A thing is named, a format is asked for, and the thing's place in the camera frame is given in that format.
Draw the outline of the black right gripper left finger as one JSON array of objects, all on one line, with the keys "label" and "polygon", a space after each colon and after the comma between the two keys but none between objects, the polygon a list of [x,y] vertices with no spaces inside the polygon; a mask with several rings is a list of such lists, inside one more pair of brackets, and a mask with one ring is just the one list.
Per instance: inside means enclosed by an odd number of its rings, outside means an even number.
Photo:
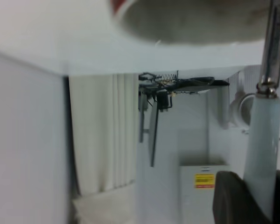
[{"label": "black right gripper left finger", "polygon": [[212,205],[216,224],[270,224],[244,181],[231,171],[216,174]]}]

